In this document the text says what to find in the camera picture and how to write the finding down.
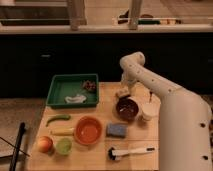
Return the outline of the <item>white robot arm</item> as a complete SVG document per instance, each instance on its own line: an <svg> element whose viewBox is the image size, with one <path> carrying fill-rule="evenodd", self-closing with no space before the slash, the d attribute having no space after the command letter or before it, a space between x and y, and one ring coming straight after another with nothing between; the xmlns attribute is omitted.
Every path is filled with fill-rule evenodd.
<svg viewBox="0 0 213 171"><path fill-rule="evenodd" d="M210 105L202 97L144 67L135 52L120 59L122 81L142 83L160 99L159 171L213 171Z"/></svg>

